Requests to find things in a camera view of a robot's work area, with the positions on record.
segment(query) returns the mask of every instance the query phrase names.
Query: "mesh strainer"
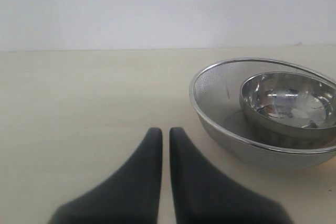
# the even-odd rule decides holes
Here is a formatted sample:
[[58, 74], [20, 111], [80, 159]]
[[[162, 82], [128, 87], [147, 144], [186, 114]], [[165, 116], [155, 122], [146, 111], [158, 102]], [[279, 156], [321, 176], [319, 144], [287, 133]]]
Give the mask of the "mesh strainer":
[[190, 100], [204, 129], [238, 158], [263, 167], [305, 168], [336, 155], [336, 146], [294, 149], [262, 143], [244, 119], [239, 104], [241, 84], [263, 72], [292, 72], [333, 84], [333, 80], [310, 69], [287, 62], [241, 58], [218, 62], [200, 71], [190, 85]]

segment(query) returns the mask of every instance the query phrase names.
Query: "bowl rim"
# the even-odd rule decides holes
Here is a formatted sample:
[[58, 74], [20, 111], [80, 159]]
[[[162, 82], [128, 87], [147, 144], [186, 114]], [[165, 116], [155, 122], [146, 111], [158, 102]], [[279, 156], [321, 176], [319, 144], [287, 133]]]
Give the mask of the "bowl rim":
[[265, 150], [269, 150], [269, 151], [274, 151], [274, 152], [282, 152], [282, 153], [294, 153], [294, 154], [321, 154], [321, 153], [327, 153], [327, 152], [333, 152], [336, 151], [336, 145], [333, 146], [329, 146], [329, 147], [325, 147], [325, 148], [318, 148], [318, 149], [294, 149], [294, 148], [283, 148], [283, 147], [276, 147], [276, 146], [272, 146], [272, 145], [267, 145], [267, 144], [263, 144], [263, 143], [259, 143], [259, 142], [255, 142], [253, 140], [250, 140], [248, 138], [239, 136], [223, 127], [221, 127], [219, 124], [217, 124], [216, 122], [214, 122], [212, 119], [210, 119], [202, 110], [201, 108], [198, 106], [195, 97], [194, 97], [194, 87], [195, 87], [195, 82], [197, 81], [197, 79], [205, 72], [218, 67], [220, 65], [225, 65], [228, 63], [235, 63], [235, 62], [244, 62], [244, 61], [252, 61], [252, 62], [266, 62], [266, 63], [275, 63], [275, 64], [279, 64], [279, 65], [283, 65], [283, 66], [287, 66], [287, 67], [293, 67], [302, 71], [305, 71], [307, 73], [310, 73], [316, 77], [319, 77], [320, 79], [322, 79], [323, 81], [326, 81], [327, 83], [331, 83], [333, 86], [336, 86], [336, 81], [333, 80], [330, 77], [327, 77], [315, 70], [312, 70], [310, 68], [306, 68], [303, 67], [301, 65], [297, 65], [297, 64], [292, 64], [289, 63], [287, 61], [280, 61], [280, 60], [275, 60], [275, 59], [267, 59], [267, 58], [254, 58], [254, 57], [246, 57], [246, 58], [233, 58], [233, 59], [228, 59], [228, 60], [222, 60], [222, 61], [218, 61], [216, 63], [213, 63], [211, 65], [208, 65], [207, 67], [203, 68], [202, 70], [200, 70], [192, 79], [190, 85], [189, 85], [189, 99], [190, 102], [192, 104], [192, 106], [194, 107], [194, 109], [196, 110], [198, 116], [200, 116], [206, 123], [208, 123], [209, 125], [211, 125], [212, 127], [214, 127], [216, 130], [220, 131], [221, 133], [234, 138], [244, 144], [248, 144], [248, 145], [252, 145], [254, 147], [258, 147], [258, 148], [262, 148]]
[[[302, 76], [302, 77], [305, 77], [305, 78], [308, 78], [308, 79], [311, 79], [311, 80], [314, 80], [314, 81], [319, 81], [319, 82], [322, 82], [324, 85], [327, 85], [331, 88], [333, 88], [335, 91], [336, 91], [336, 84], [333, 84], [333, 83], [327, 83], [326, 81], [322, 81], [316, 77], [311, 77], [311, 76], [308, 76], [306, 74], [301, 74], [301, 73], [292, 73], [292, 72], [285, 72], [285, 71], [273, 71], [273, 72], [264, 72], [264, 73], [259, 73], [259, 74], [256, 74], [254, 76], [251, 76], [249, 77], [248, 79], [246, 79], [240, 86], [240, 89], [239, 89], [239, 98], [242, 99], [242, 101], [244, 102], [245, 105], [247, 105], [250, 109], [252, 109], [253, 111], [255, 111], [255, 109], [253, 109], [253, 107], [247, 103], [245, 101], [245, 97], [243, 96], [243, 88], [244, 86], [249, 82], [251, 81], [252, 79], [256, 78], [256, 77], [259, 77], [259, 76], [262, 76], [264, 74], [277, 74], [277, 73], [285, 73], [285, 74], [291, 74], [291, 75], [294, 75], [294, 76]], [[267, 116], [264, 116], [262, 114], [259, 114], [257, 113], [259, 116], [267, 119], [269, 122], [272, 122], [272, 124], [276, 124], [276, 125], [285, 125], [286, 127], [288, 128], [292, 128], [292, 129], [297, 129], [297, 130], [303, 130], [303, 131], [323, 131], [323, 130], [329, 130], [329, 129], [335, 129], [336, 128], [336, 125], [334, 126], [331, 126], [331, 127], [324, 127], [324, 128], [300, 128], [300, 127], [296, 127], [296, 126], [292, 126], [292, 125], [288, 125], [288, 124], [283, 124], [283, 123], [279, 123], [277, 121], [274, 121], [270, 118], [268, 118]]]

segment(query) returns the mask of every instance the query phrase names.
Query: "white wall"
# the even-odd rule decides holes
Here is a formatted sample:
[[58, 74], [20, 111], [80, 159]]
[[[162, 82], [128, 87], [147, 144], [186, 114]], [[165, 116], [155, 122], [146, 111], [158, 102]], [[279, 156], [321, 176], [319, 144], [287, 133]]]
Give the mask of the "white wall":
[[336, 42], [336, 0], [0, 0], [0, 50]]

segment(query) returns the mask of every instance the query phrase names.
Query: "stainless steel bowl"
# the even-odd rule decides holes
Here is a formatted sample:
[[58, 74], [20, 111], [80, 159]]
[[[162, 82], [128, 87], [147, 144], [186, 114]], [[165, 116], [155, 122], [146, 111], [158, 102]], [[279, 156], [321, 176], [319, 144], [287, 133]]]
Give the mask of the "stainless steel bowl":
[[312, 149], [334, 144], [336, 87], [290, 72], [257, 74], [240, 89], [240, 106], [260, 142]]
[[283, 148], [265, 144], [251, 130], [239, 104], [241, 84], [265, 72], [304, 74], [333, 86], [334, 81], [313, 70], [287, 62], [241, 58], [221, 61], [201, 70], [190, 84], [190, 100], [208, 134], [222, 147], [250, 164], [300, 169], [336, 155], [336, 146]]

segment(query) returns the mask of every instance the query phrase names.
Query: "colander rim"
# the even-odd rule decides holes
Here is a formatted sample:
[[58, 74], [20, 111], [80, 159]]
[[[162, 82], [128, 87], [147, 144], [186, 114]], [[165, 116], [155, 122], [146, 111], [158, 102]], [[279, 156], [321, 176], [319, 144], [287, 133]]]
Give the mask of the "colander rim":
[[221, 133], [228, 135], [232, 138], [234, 138], [237, 141], [240, 141], [244, 144], [248, 144], [248, 145], [252, 145], [254, 147], [258, 147], [258, 148], [262, 148], [265, 150], [269, 150], [269, 151], [274, 151], [274, 152], [283, 152], [283, 153], [295, 153], [295, 154], [321, 154], [321, 153], [328, 153], [328, 152], [333, 152], [336, 151], [336, 145], [333, 146], [329, 146], [329, 147], [325, 147], [325, 148], [318, 148], [318, 149], [294, 149], [294, 148], [283, 148], [283, 147], [276, 147], [276, 146], [272, 146], [272, 145], [267, 145], [267, 144], [263, 144], [263, 143], [259, 143], [253, 140], [250, 140], [248, 138], [239, 136], [225, 128], [223, 128], [222, 126], [220, 126], [219, 124], [217, 124], [216, 122], [214, 122], [212, 119], [210, 119], [202, 110], [201, 108], [198, 106], [196, 99], [194, 97], [194, 88], [195, 88], [195, 83], [198, 80], [198, 78], [205, 72], [221, 66], [221, 65], [225, 65], [228, 63], [235, 63], [235, 62], [243, 62], [243, 61], [252, 61], [252, 62], [266, 62], [266, 63], [275, 63], [275, 64], [279, 64], [279, 65], [283, 65], [283, 66], [287, 66], [287, 67], [294, 67], [296, 69], [305, 71], [307, 73], [313, 74], [314, 76], [317, 76], [319, 78], [321, 78], [322, 80], [329, 82], [330, 84], [332, 84], [333, 86], [336, 85], [336, 81], [333, 80], [330, 77], [327, 77], [315, 70], [312, 70], [310, 68], [301, 66], [301, 65], [297, 65], [297, 64], [292, 64], [289, 63], [287, 61], [281, 61], [281, 60], [275, 60], [275, 59], [267, 59], [267, 58], [253, 58], [253, 57], [246, 57], [246, 58], [233, 58], [233, 59], [228, 59], [228, 60], [222, 60], [222, 61], [218, 61], [216, 63], [213, 63], [211, 65], [208, 65], [207, 67], [203, 68], [202, 70], [200, 70], [192, 79], [190, 86], [189, 86], [189, 99], [190, 102], [193, 106], [193, 108], [196, 110], [197, 114], [209, 125], [211, 125], [212, 127], [214, 127], [215, 129], [217, 129], [218, 131], [220, 131]]

